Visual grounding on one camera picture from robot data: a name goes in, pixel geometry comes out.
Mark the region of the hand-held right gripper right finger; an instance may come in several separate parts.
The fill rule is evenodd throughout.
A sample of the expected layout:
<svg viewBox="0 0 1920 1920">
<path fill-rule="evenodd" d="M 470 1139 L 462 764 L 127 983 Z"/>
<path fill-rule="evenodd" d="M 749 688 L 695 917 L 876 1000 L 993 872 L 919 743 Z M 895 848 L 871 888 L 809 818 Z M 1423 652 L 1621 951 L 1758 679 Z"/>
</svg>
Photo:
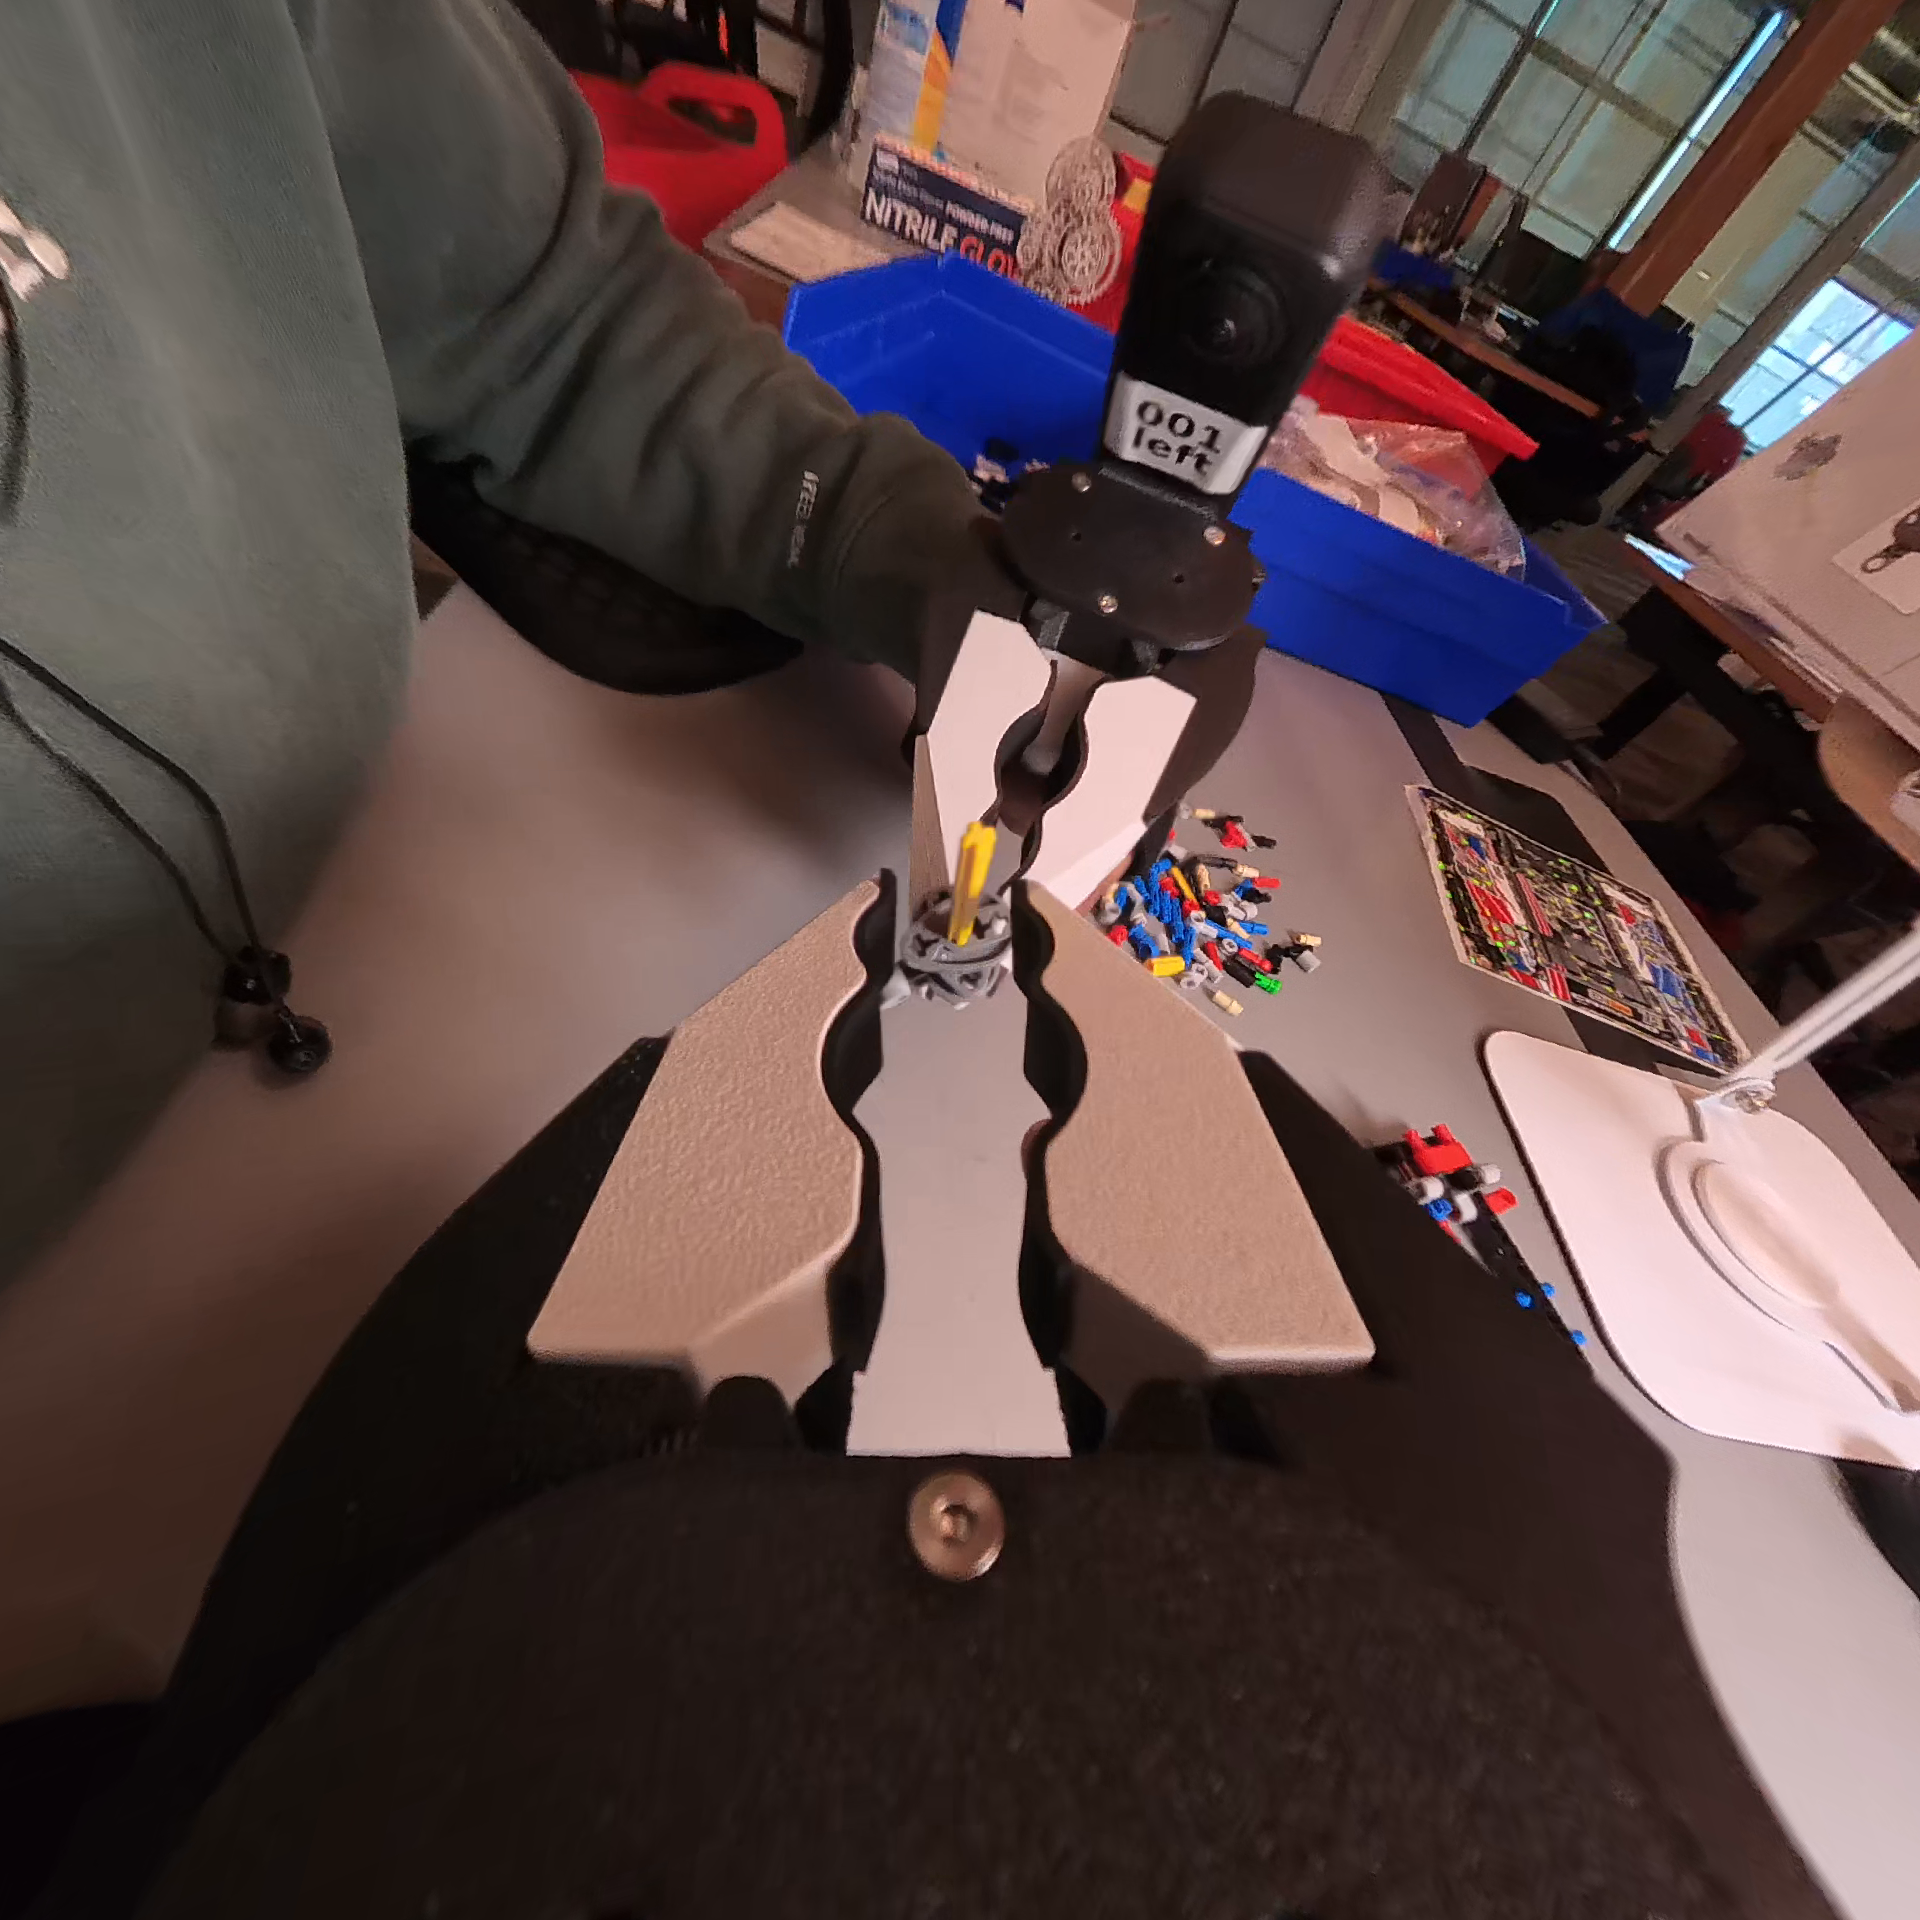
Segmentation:
<svg viewBox="0 0 1920 1920">
<path fill-rule="evenodd" d="M 1337 1375 L 1377 1353 L 1247 1056 L 1045 888 L 1011 895 L 1020 1313 L 1070 1441 L 1145 1385 Z"/>
</svg>

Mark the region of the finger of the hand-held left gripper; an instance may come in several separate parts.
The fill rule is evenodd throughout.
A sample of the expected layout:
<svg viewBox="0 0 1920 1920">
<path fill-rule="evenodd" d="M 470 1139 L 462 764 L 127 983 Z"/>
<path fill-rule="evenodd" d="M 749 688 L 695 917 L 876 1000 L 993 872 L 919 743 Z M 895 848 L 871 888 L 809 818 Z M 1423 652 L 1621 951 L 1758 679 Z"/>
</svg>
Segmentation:
<svg viewBox="0 0 1920 1920">
<path fill-rule="evenodd" d="M 1031 884 L 1086 907 L 1138 845 L 1194 695 L 1161 678 L 1100 681 L 1068 725 L 1070 767 L 1036 822 Z"/>
<path fill-rule="evenodd" d="M 914 741 L 906 915 L 951 888 L 967 826 L 1011 832 L 1020 872 L 1039 858 L 1043 778 L 1024 766 L 1043 732 L 1058 659 L 1016 619 L 974 612 L 931 718 Z"/>
</svg>

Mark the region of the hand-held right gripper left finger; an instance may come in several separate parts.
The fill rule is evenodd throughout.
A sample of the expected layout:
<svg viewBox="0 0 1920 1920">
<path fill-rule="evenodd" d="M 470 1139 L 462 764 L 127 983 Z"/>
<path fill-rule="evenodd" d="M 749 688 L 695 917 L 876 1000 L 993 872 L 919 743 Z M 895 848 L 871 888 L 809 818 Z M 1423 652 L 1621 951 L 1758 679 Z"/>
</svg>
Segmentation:
<svg viewBox="0 0 1920 1920">
<path fill-rule="evenodd" d="M 764 1380 L 844 1441 L 886 1293 L 877 1151 L 889 880 L 869 876 L 666 1036 L 525 1333 L 541 1363 Z"/>
</svg>

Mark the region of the yellow lego axle assembly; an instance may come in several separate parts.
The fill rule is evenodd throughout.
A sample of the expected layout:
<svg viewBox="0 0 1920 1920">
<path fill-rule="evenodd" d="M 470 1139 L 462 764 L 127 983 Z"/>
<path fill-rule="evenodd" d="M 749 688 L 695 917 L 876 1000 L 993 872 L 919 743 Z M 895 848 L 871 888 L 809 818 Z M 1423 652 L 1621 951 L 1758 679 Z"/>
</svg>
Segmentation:
<svg viewBox="0 0 1920 1920">
<path fill-rule="evenodd" d="M 969 1006 L 995 995 L 1011 960 L 1011 909 L 990 886 L 998 827 L 974 820 L 961 827 L 951 870 L 914 901 L 898 958 L 877 1006 L 907 997 Z"/>
</svg>

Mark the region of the instruction booklet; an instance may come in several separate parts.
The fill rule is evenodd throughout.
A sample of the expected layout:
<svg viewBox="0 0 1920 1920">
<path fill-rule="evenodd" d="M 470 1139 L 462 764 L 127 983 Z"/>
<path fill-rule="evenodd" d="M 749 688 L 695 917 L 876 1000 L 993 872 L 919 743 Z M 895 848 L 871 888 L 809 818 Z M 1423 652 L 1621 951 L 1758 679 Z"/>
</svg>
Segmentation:
<svg viewBox="0 0 1920 1920">
<path fill-rule="evenodd" d="M 1918 340 L 1681 504 L 1659 537 L 1839 695 L 1918 743 Z"/>
</svg>

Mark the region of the person's left forearm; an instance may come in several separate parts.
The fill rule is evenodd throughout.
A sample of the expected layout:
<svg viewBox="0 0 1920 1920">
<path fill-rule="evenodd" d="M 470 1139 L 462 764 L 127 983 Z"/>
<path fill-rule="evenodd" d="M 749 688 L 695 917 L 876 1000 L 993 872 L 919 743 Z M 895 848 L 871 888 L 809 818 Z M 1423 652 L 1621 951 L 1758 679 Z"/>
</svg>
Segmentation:
<svg viewBox="0 0 1920 1920">
<path fill-rule="evenodd" d="M 858 413 L 605 180 L 585 107 L 335 103 L 401 438 L 505 514 L 927 689 L 980 553 L 958 462 Z"/>
</svg>

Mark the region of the plastic bag of lego parts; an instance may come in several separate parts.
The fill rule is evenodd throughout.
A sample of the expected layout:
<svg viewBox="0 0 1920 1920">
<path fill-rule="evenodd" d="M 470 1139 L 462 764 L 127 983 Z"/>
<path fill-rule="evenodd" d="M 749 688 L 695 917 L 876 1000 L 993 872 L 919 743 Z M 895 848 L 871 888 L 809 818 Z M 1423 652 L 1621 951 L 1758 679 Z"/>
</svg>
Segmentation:
<svg viewBox="0 0 1920 1920">
<path fill-rule="evenodd" d="M 1500 578 L 1523 576 L 1523 533 L 1453 428 L 1353 420 L 1298 397 L 1260 468 Z"/>
</svg>

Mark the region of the grey spoked lego wheels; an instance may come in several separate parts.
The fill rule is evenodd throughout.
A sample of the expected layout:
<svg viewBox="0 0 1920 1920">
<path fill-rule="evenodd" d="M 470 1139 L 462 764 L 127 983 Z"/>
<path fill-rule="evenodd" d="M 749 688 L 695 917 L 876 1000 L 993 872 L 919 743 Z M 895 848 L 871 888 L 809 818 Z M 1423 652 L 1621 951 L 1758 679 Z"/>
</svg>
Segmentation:
<svg viewBox="0 0 1920 1920">
<path fill-rule="evenodd" d="M 1100 137 L 1061 145 L 1020 230 L 1020 283 L 1061 308 L 1093 305 L 1113 286 L 1124 256 L 1116 189 L 1116 155 Z"/>
</svg>

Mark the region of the red plastic bin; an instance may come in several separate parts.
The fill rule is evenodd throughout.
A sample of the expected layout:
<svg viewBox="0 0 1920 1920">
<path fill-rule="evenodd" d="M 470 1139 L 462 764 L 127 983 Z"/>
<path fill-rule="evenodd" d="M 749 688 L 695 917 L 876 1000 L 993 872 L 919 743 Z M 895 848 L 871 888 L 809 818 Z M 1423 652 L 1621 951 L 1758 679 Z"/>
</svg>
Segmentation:
<svg viewBox="0 0 1920 1920">
<path fill-rule="evenodd" d="M 688 251 L 703 251 L 789 162 L 780 101 L 732 67 L 666 59 L 641 79 L 580 67 L 570 78 L 595 119 L 607 182 L 656 203 Z"/>
<path fill-rule="evenodd" d="M 1321 413 L 1451 430 L 1486 473 L 1529 462 L 1538 442 L 1441 366 L 1397 338 L 1340 316 L 1308 369 L 1300 397 Z"/>
</svg>

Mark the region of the printed cardboard box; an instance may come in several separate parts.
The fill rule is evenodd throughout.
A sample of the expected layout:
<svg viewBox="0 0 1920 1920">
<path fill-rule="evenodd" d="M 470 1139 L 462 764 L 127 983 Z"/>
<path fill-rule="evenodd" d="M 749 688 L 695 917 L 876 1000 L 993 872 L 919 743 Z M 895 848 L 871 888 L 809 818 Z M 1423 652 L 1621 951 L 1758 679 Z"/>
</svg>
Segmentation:
<svg viewBox="0 0 1920 1920">
<path fill-rule="evenodd" d="M 1021 282 L 1031 203 L 887 133 L 876 133 L 855 196 L 864 227 L 931 256 L 954 254 Z"/>
</svg>

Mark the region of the white book stand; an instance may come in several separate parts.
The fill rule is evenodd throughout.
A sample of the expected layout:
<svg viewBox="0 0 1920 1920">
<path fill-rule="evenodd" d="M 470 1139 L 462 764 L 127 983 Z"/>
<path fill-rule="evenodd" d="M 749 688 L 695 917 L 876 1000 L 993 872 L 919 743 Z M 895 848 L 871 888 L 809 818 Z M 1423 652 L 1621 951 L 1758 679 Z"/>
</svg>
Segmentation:
<svg viewBox="0 0 1920 1920">
<path fill-rule="evenodd" d="M 1915 1251 L 1778 1103 L 1788 1069 L 1915 967 L 1908 929 L 1712 1085 L 1519 1032 L 1484 1041 L 1599 1343 L 1683 1428 L 1915 1470 Z"/>
</svg>

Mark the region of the colourful sticker sheet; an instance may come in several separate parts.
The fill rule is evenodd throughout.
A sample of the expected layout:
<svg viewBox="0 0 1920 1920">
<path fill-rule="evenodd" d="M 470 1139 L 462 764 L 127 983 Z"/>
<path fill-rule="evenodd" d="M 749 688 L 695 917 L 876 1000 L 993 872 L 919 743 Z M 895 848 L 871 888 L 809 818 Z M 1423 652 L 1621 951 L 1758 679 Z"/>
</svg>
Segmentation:
<svg viewBox="0 0 1920 1920">
<path fill-rule="evenodd" d="M 1708 1073 L 1748 1062 L 1657 899 L 1436 785 L 1411 781 L 1403 800 L 1459 964 Z"/>
</svg>

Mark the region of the person's green sweatshirt torso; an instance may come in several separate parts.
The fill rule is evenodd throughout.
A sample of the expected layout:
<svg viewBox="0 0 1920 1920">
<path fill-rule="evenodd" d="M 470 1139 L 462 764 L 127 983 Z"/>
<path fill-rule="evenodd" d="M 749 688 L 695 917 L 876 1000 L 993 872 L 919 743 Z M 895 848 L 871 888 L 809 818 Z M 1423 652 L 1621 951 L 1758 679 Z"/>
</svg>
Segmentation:
<svg viewBox="0 0 1920 1920">
<path fill-rule="evenodd" d="M 511 3 L 3 3 L 3 1278 L 278 948 L 588 125 Z"/>
</svg>

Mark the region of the black lego frame assembly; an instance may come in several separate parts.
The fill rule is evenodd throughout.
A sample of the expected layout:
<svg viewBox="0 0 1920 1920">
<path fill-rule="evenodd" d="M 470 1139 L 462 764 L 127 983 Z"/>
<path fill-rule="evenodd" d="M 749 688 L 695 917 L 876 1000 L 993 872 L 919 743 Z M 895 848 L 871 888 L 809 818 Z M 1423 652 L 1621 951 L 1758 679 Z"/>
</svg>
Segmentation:
<svg viewBox="0 0 1920 1920">
<path fill-rule="evenodd" d="M 1509 1229 L 1522 1199 L 1500 1164 L 1476 1157 L 1443 1122 L 1425 1131 L 1406 1128 L 1374 1145 L 1371 1157 L 1531 1323 L 1588 1351 L 1588 1333 L 1566 1319 L 1558 1285 L 1536 1275 Z"/>
</svg>

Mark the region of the wooden post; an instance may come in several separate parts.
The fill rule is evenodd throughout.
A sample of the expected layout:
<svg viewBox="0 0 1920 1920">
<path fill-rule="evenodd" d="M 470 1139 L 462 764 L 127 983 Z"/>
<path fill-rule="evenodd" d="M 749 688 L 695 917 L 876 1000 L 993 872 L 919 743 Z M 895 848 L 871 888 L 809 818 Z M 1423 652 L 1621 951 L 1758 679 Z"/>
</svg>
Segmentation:
<svg viewBox="0 0 1920 1920">
<path fill-rule="evenodd" d="M 1793 217 L 1818 162 L 1769 175 L 1846 71 L 1887 27 L 1897 1 L 1814 1 L 1739 107 L 1606 278 L 1606 289 L 1649 318 L 1667 308 L 1697 323 L 1748 256 Z"/>
</svg>

